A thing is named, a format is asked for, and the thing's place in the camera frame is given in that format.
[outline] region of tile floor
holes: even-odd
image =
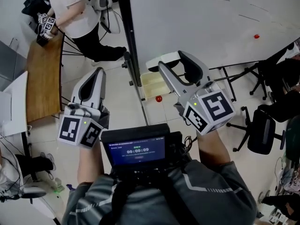
[[[104,31],[99,31],[99,36],[102,37]],[[124,29],[121,26],[121,34],[107,34],[102,40],[103,44],[111,46],[127,46]],[[65,44],[65,49],[76,51],[69,45]],[[73,87],[87,72],[95,70],[91,66],[90,60],[81,56],[63,56],[62,63],[62,95],[70,99]],[[123,61],[117,62],[101,62],[99,66],[106,71],[106,98],[105,106],[111,113],[110,129],[130,128],[145,126],[141,106],[138,102],[134,87],[129,86],[130,76],[127,69],[121,67]],[[177,68],[178,73],[182,72],[182,68]],[[228,75],[237,74],[244,70],[244,66],[234,66],[227,69]],[[212,70],[212,78],[220,78],[224,75],[223,71]],[[252,117],[254,110],[262,103],[270,103],[262,100],[263,91],[259,88],[253,96],[249,95],[256,83],[254,76],[249,75],[236,80],[232,85],[236,93],[237,102],[234,103],[237,115],[231,123],[237,125],[245,125],[245,114],[242,114],[240,107],[247,106],[250,116]],[[221,88],[229,90],[227,82],[218,82]],[[158,124],[167,122],[171,131],[181,131],[183,138],[187,135],[196,136],[195,129],[192,126],[187,126],[183,119],[178,115],[177,110],[173,107],[176,103],[174,94],[163,95],[163,101],[157,103],[155,99],[149,99],[143,102],[146,110],[146,116],[150,124]],[[60,144],[57,142],[58,119],[48,117],[42,120],[31,123],[31,135],[28,138],[32,143],[33,155],[38,156],[40,152],[51,153],[54,156],[57,170],[53,172],[55,178],[62,180],[62,184],[72,184],[77,186],[76,173],[79,160],[79,150],[75,147]],[[285,128],[285,124],[276,124],[277,133],[281,134]],[[266,192],[271,188],[274,191],[274,169],[278,172],[280,166],[275,168],[277,159],[283,155],[283,151],[279,150],[279,141],[274,140],[272,151],[269,155],[259,155],[251,152],[245,145],[240,152],[233,153],[232,150],[238,147],[244,132],[232,127],[222,127],[218,129],[221,139],[230,152],[231,158],[235,161],[236,166],[251,190],[254,198],[257,199],[261,191]],[[21,147],[20,141],[12,140],[13,143]],[[194,144],[190,151],[193,159],[199,160],[197,145]],[[109,173],[110,164],[105,152],[103,152],[103,162],[105,172]],[[40,172],[39,177],[49,180],[48,174]],[[61,192],[61,197],[64,203],[68,200],[68,189]]]

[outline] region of wooden table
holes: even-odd
[[[59,33],[44,47],[36,41],[31,43],[26,64],[27,123],[62,110],[60,72],[63,41],[64,35]]]

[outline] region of red ball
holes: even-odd
[[[158,103],[160,103],[160,102],[163,100],[163,98],[162,98],[162,96],[157,96],[157,97],[155,98],[155,100],[156,100]]]

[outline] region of white t-shirt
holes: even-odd
[[[17,191],[16,188],[23,185],[23,176],[22,172],[18,163],[17,158],[15,155],[12,155],[6,148],[1,148],[1,156],[2,156],[2,164],[0,165],[0,196],[3,195],[15,195],[15,192]],[[2,193],[4,190],[7,190],[11,187],[11,185],[15,182],[16,185],[14,186],[14,189],[11,189],[8,193]]]
[[[55,12],[55,17],[60,18],[68,10],[68,7],[81,0],[50,0],[51,7]],[[88,0],[85,0],[86,7],[82,14],[76,16],[70,22],[62,25],[64,32],[71,38],[80,38],[91,32],[99,22],[99,17]]]

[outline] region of black strap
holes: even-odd
[[[155,174],[147,181],[140,182],[139,185],[160,189],[169,205],[172,214],[176,217],[180,225],[199,225],[194,215],[188,209],[178,192],[173,186],[173,181],[166,173]],[[114,225],[121,216],[122,208],[127,201],[127,197],[135,190],[136,183],[122,181],[119,183],[112,196],[112,211],[105,214],[99,225]]]

